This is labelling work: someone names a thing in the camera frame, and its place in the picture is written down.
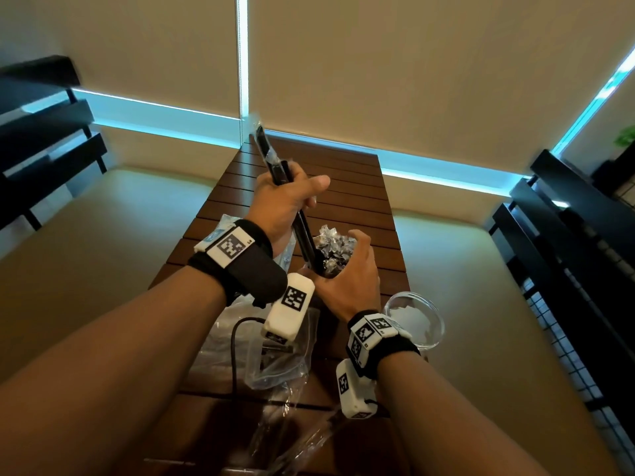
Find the person's right forearm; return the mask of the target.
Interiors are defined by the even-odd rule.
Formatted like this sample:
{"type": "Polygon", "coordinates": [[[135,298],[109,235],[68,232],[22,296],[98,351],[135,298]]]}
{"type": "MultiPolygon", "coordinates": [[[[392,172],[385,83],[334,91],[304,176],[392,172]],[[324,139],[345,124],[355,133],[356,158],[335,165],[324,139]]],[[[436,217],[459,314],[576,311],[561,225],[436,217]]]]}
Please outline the person's right forearm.
{"type": "Polygon", "coordinates": [[[417,476],[549,476],[414,352],[382,359],[377,384],[417,476]]]}

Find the long black tongs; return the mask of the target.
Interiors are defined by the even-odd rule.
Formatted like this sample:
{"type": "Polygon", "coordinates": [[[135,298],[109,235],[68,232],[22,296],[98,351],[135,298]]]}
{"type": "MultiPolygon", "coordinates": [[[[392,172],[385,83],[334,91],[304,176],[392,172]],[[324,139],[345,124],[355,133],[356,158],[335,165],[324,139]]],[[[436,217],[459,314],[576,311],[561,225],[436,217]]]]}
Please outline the long black tongs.
{"type": "MultiPolygon", "coordinates": [[[[274,184],[279,186],[293,182],[294,176],[288,161],[279,158],[260,122],[255,125],[252,138],[256,144],[258,153],[262,156],[272,176],[274,184]]],[[[322,252],[316,248],[309,230],[309,224],[302,209],[300,209],[295,216],[292,227],[306,265],[315,273],[323,276],[325,258],[322,252]]]]}

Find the person's left hand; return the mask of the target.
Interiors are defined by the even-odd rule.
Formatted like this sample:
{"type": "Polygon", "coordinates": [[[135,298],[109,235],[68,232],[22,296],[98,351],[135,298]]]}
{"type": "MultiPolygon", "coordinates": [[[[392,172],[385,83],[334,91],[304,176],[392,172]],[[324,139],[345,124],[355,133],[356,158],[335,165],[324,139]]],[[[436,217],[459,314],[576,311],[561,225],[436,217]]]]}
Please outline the person's left hand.
{"type": "Polygon", "coordinates": [[[258,176],[253,201],[246,216],[247,220],[264,231],[273,248],[274,258],[286,247],[291,236],[291,225],[298,211],[312,209],[317,205],[297,202],[296,180],[310,176],[294,161],[290,161],[289,166],[294,181],[288,184],[275,185],[270,173],[258,176]]]}

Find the green potted plant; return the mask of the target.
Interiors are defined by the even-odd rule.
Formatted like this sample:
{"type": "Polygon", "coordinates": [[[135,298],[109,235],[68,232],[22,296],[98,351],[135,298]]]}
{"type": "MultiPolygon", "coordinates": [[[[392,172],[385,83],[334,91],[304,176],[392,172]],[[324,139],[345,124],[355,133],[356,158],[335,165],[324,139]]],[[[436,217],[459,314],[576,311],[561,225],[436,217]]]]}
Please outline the green potted plant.
{"type": "Polygon", "coordinates": [[[614,144],[622,153],[605,160],[591,175],[593,186],[609,197],[635,176],[635,125],[621,130],[614,144]]]}

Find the person's right hand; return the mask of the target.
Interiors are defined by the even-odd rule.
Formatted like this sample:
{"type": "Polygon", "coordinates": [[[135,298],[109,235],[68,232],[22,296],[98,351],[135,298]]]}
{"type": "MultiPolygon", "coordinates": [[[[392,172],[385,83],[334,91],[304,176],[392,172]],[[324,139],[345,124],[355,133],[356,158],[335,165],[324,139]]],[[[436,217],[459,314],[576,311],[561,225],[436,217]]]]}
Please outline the person's right hand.
{"type": "Polygon", "coordinates": [[[351,230],[357,240],[353,255],[336,277],[326,295],[317,295],[341,321],[348,322],[363,310],[381,312],[380,277],[371,247],[371,238],[360,230],[351,230]]]}

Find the black wristband with marker tags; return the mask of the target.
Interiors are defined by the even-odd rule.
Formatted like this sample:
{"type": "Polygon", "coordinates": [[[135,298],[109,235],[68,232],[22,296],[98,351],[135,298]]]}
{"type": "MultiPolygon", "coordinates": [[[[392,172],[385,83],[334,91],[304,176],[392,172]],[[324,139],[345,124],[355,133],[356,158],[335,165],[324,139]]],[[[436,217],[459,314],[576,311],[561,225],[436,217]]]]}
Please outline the black wristband with marker tags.
{"type": "Polygon", "coordinates": [[[268,237],[247,219],[239,219],[209,248],[194,253],[187,265],[218,281],[226,307],[238,297],[250,295],[263,308],[278,300],[288,285],[287,273],[274,261],[268,237]]]}
{"type": "Polygon", "coordinates": [[[392,354],[413,352],[421,356],[411,335],[383,313],[358,312],[348,321],[347,329],[346,352],[359,377],[376,380],[380,361],[392,354]]]}

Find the beige roller blind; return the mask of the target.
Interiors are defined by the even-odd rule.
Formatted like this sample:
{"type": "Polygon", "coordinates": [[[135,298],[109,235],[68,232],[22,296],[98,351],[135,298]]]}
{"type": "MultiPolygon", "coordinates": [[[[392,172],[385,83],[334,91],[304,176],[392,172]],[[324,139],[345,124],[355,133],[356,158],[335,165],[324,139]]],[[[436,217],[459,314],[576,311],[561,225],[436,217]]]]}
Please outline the beige roller blind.
{"type": "Polygon", "coordinates": [[[239,117],[236,0],[0,0],[0,66],[50,55],[89,91],[239,117]]]}
{"type": "Polygon", "coordinates": [[[266,128],[522,173],[635,46],[635,0],[248,0],[266,128]]]}

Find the clear glass bowl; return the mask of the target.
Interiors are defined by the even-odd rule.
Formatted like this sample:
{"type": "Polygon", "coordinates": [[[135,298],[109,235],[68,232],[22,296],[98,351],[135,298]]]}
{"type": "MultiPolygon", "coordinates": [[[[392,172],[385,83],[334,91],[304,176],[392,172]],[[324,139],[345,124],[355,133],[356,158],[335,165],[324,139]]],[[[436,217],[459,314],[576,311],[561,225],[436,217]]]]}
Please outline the clear glass bowl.
{"type": "Polygon", "coordinates": [[[446,333],[446,324],[436,306],[413,292],[391,296],[384,305],[384,314],[395,320],[412,336],[419,350],[437,347],[446,333]]]}

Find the person's left forearm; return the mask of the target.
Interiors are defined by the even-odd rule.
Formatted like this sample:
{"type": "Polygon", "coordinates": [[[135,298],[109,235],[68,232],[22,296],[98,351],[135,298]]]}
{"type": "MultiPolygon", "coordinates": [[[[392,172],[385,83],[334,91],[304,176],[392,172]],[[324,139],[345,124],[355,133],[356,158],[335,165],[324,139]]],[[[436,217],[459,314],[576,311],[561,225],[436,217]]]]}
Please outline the person's left forearm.
{"type": "Polygon", "coordinates": [[[165,411],[226,294],[190,266],[93,320],[0,384],[0,476],[87,476],[165,411]]]}

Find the black slatted chair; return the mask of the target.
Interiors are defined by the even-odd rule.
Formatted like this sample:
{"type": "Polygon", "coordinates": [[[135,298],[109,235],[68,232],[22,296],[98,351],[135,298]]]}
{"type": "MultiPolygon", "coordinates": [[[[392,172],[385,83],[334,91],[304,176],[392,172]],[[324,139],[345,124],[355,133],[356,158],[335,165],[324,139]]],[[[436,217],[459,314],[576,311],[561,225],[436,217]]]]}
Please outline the black slatted chair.
{"type": "Polygon", "coordinates": [[[635,207],[618,201],[635,176],[635,141],[592,176],[543,150],[493,214],[517,282],[530,279],[564,330],[599,402],[635,446],[635,207]]]}
{"type": "Polygon", "coordinates": [[[88,102],[74,94],[80,85],[67,56],[0,68],[0,116],[62,96],[44,108],[0,122],[0,231],[20,218],[38,231],[42,224],[32,212],[36,204],[93,164],[107,173],[104,139],[91,130],[95,119],[88,102]]]}

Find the silver foil wrappers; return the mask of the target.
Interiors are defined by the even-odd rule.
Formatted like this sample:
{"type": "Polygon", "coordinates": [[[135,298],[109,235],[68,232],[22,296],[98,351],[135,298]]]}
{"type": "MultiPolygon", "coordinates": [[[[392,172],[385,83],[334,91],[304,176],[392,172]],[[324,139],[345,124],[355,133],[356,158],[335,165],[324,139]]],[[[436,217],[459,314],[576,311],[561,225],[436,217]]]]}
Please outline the silver foil wrappers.
{"type": "Polygon", "coordinates": [[[323,258],[322,276],[332,279],[345,269],[353,255],[357,240],[324,224],[314,237],[314,244],[323,258]]]}

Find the clear plastic wrapper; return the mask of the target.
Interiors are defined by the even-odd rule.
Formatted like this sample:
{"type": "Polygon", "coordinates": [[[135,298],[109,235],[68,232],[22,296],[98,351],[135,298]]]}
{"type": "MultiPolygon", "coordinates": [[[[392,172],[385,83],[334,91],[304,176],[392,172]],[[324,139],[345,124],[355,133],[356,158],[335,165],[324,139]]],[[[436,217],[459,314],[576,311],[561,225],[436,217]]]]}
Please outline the clear plastic wrapper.
{"type": "Polygon", "coordinates": [[[339,407],[301,402],[307,379],[261,394],[179,394],[131,459],[161,476],[296,474],[343,426],[339,407]]]}

